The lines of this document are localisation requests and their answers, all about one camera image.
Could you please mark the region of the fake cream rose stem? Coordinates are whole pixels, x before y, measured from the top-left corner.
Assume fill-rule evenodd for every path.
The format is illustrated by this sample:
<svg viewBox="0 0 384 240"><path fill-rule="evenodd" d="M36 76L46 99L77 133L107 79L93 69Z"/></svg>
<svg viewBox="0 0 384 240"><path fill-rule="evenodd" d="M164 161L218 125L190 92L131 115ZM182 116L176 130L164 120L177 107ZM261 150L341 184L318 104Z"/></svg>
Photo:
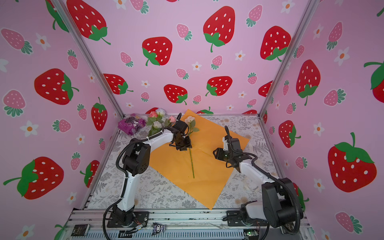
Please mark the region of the fake cream rose stem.
<svg viewBox="0 0 384 240"><path fill-rule="evenodd" d="M150 129L150 131L149 131L148 136L151 137L151 136L153 136L153 135L159 133L162 129L163 129L163 125L162 125L162 123L159 122L159 121L155 121L155 122L153 122L153 124L152 124L152 127L151 127L151 129Z"/></svg>

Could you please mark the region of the orange wrapping paper sheet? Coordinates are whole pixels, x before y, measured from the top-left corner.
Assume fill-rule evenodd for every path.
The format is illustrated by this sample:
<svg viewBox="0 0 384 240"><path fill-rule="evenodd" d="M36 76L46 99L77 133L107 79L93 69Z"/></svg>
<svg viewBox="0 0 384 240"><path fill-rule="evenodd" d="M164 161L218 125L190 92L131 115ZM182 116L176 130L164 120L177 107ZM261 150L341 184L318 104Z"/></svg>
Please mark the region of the orange wrapping paper sheet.
<svg viewBox="0 0 384 240"><path fill-rule="evenodd" d="M252 122L241 116L198 116L187 110L186 117L196 119L199 132L193 133L193 179L189 150L179 152L164 145L151 153L149 173L142 180L137 202L142 208L213 209L237 208L252 199L244 188L242 176L226 163L216 160L213 151L223 147L225 126L238 138L242 149L251 145Z"/></svg>

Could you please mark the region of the fake pale rose stem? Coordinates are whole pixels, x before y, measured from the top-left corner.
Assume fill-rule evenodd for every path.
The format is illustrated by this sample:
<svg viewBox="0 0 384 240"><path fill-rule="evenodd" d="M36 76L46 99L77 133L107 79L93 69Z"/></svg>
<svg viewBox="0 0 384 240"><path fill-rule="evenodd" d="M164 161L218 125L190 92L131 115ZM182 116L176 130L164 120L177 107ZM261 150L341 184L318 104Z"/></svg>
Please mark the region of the fake pale rose stem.
<svg viewBox="0 0 384 240"><path fill-rule="evenodd" d="M156 114L157 114L157 121L160 121L164 118L165 114L166 114L166 111L164 109L156 109Z"/></svg>

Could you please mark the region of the fake pink rose stem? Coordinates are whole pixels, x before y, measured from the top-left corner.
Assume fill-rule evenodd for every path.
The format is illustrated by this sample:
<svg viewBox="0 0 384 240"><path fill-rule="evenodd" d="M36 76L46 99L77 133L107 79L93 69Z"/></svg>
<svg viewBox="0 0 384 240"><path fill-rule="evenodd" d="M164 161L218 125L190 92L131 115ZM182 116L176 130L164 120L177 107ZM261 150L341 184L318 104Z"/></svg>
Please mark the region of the fake pink rose stem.
<svg viewBox="0 0 384 240"><path fill-rule="evenodd" d="M150 112L148 120L147 120L147 124L151 126L153 124L153 122L157 121L156 117L157 117L156 111ZM175 124L176 118L173 116L167 116L165 114L164 118L162 120L160 120L160 122L162 123L163 128L166 128L166 127L170 127L173 124Z"/></svg>

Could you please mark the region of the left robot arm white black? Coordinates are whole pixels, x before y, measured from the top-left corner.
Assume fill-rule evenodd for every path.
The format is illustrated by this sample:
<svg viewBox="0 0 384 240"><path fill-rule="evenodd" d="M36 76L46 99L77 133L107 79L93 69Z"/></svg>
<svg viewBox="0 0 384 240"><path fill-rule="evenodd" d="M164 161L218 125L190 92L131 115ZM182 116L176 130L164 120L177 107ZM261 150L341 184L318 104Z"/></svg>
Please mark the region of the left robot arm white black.
<svg viewBox="0 0 384 240"><path fill-rule="evenodd" d="M148 213L137 216L135 209L135 194L143 174L150 165L151 152L163 145L176 148L177 151L186 151L192 148L191 139L186 133L189 129L187 123L181 120L178 114L174 123L161 128L156 134L145 139L133 138L122 150L116 160L116 167L124 174L122 193L119 199L110 205L103 214L103 229L130 228L131 232L138 231L146 226Z"/></svg>

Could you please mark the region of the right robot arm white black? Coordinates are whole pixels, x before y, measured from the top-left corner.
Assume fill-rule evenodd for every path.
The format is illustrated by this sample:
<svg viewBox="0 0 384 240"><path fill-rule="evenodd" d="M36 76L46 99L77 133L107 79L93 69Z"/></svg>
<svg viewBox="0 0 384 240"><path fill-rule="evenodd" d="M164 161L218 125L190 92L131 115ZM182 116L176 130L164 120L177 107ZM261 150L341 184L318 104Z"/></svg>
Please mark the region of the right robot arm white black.
<svg viewBox="0 0 384 240"><path fill-rule="evenodd" d="M245 226L264 221L268 228L281 227L290 235L298 234L304 212L293 182L288 178L278 179L257 166L258 157L243 152L239 139L231 137L227 126L225 131L224 147L213 151L215 159L260 184L262 191L260 203L253 201L242 204L240 210L227 212L225 220L229 225L241 223Z"/></svg>

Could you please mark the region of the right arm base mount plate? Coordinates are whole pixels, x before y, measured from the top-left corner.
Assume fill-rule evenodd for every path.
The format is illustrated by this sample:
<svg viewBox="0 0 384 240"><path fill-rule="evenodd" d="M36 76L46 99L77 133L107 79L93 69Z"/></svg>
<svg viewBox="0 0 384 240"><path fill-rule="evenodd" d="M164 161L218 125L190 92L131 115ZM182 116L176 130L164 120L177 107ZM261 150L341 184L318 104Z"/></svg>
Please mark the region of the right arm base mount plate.
<svg viewBox="0 0 384 240"><path fill-rule="evenodd" d="M227 222L229 227L266 227L268 225L265 220L245 217L240 210L227 211L222 221Z"/></svg>

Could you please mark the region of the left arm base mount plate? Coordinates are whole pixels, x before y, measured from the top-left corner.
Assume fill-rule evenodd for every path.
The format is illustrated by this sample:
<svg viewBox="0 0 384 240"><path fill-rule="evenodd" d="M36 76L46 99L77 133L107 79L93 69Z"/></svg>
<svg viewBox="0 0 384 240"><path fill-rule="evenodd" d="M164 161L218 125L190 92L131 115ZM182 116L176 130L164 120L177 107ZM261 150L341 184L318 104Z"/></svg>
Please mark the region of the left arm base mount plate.
<svg viewBox="0 0 384 240"><path fill-rule="evenodd" d="M146 227L149 220L149 212L111 213L108 220L108 228L135 228Z"/></svg>

